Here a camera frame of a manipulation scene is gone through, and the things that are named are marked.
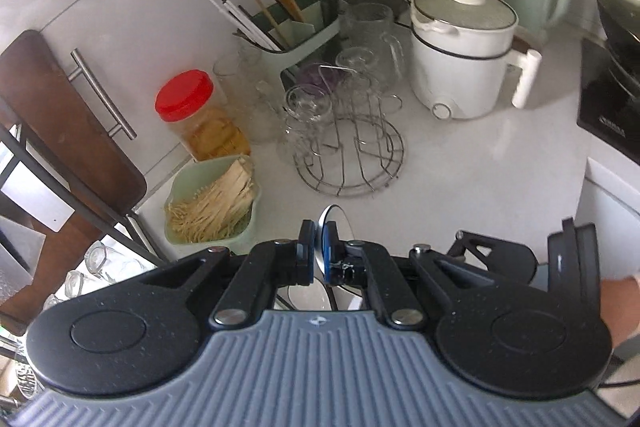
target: jar with red lid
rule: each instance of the jar with red lid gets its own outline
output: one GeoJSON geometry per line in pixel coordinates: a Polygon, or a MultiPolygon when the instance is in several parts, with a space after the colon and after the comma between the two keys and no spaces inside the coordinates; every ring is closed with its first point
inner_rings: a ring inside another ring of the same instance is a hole
{"type": "Polygon", "coordinates": [[[242,131],[213,97],[215,86],[204,71],[185,71],[156,95],[156,113],[196,161],[232,154],[250,154],[242,131]]]}

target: white chopsticks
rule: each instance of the white chopsticks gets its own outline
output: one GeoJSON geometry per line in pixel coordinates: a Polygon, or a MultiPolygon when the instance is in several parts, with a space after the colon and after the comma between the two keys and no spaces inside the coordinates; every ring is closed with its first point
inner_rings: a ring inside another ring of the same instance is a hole
{"type": "Polygon", "coordinates": [[[258,26],[256,26],[242,10],[235,6],[231,1],[220,0],[222,4],[215,0],[209,0],[213,6],[223,15],[223,17],[232,23],[233,26],[238,28],[245,36],[251,40],[254,44],[271,50],[281,51],[282,49],[272,41],[258,26]]]}

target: white electric pot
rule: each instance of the white electric pot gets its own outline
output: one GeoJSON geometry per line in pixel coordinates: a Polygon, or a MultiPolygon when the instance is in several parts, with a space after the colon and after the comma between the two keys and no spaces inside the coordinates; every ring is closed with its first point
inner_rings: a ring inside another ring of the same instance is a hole
{"type": "Polygon", "coordinates": [[[523,107],[540,54],[511,50],[518,16],[503,0],[412,0],[417,98],[436,116],[477,118],[498,99],[507,65],[523,69],[513,103],[523,107]]]}

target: black round joint cover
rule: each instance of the black round joint cover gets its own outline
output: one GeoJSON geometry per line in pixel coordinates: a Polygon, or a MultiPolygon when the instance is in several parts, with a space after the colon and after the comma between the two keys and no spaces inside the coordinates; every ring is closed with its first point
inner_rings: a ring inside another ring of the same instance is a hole
{"type": "Polygon", "coordinates": [[[127,281],[50,308],[27,334],[36,375],[85,396],[123,395],[168,380],[193,360],[201,338],[176,292],[127,281]]]}
{"type": "Polygon", "coordinates": [[[546,292],[514,285],[468,289],[436,328],[444,359],[493,393],[553,399],[593,387],[609,361],[600,318],[546,292]]]}

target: gray ribbed panel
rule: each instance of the gray ribbed panel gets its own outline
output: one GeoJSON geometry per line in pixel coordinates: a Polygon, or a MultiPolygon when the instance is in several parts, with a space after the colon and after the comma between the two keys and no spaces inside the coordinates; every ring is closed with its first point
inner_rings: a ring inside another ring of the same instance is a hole
{"type": "Polygon", "coordinates": [[[373,312],[264,312],[216,333],[188,370],[153,391],[94,400],[46,391],[14,427],[608,427],[624,420],[592,393],[522,402],[450,373],[417,333],[373,312]]]}

